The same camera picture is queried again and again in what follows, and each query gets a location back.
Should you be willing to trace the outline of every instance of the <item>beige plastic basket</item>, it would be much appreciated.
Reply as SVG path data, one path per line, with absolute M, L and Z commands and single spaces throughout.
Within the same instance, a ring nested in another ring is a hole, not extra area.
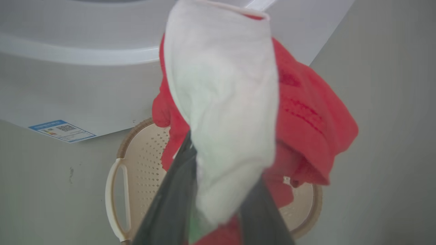
M 168 142 L 169 128 L 156 126 L 148 119 L 134 127 L 121 143 L 117 159 L 106 182 L 106 212 L 109 223 L 121 244 L 133 239 L 166 171 L 160 157 Z M 117 170 L 123 170 L 126 194 L 127 230 L 123 230 L 116 216 L 113 187 Z M 304 184 L 294 189 L 294 202 L 280 209 L 283 219 L 296 239 L 306 234 L 321 212 L 320 186 Z

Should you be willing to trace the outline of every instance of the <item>basket handle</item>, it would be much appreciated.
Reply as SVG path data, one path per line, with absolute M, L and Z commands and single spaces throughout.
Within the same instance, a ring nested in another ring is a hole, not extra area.
M 108 179 L 106 181 L 106 191 L 105 191 L 105 203 L 106 203 L 106 213 L 109 219 L 110 226 L 118 237 L 120 242 L 129 240 L 128 235 L 123 231 L 119 225 L 118 219 L 115 213 L 115 205 L 113 199 L 113 186 L 115 183 L 115 174 L 121 164 L 122 158 L 117 158 L 115 163 L 112 165 L 109 171 Z

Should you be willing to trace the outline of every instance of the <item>blue and white label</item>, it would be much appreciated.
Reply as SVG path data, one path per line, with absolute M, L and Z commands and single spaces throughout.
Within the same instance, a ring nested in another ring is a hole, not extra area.
M 89 139 L 96 136 L 90 132 L 84 131 L 62 120 L 35 125 L 29 127 L 29 129 L 38 131 L 40 133 L 69 143 Z

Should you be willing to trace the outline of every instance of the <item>red cloth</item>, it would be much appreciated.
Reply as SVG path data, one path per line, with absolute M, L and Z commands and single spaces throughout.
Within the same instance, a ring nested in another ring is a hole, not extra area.
M 263 178 L 277 205 L 293 200 L 283 177 L 291 178 L 294 187 L 307 182 L 327 185 L 334 157 L 345 151 L 358 134 L 358 127 L 342 101 L 330 86 L 310 67 L 297 62 L 272 39 L 279 73 L 279 111 L 276 126 L 276 158 Z M 162 154 L 168 170 L 182 144 L 189 125 L 171 97 L 164 63 L 164 37 L 160 44 L 163 79 L 160 93 L 153 102 L 153 120 L 159 127 L 171 126 L 170 139 Z M 233 218 L 197 244 L 239 244 L 238 222 Z

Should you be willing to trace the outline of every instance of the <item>white cloth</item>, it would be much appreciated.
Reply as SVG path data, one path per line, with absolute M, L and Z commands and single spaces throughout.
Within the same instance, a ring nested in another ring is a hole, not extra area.
M 179 0 L 164 57 L 171 95 L 198 151 L 196 206 L 213 226 L 224 224 L 274 161 L 278 78 L 269 16 Z

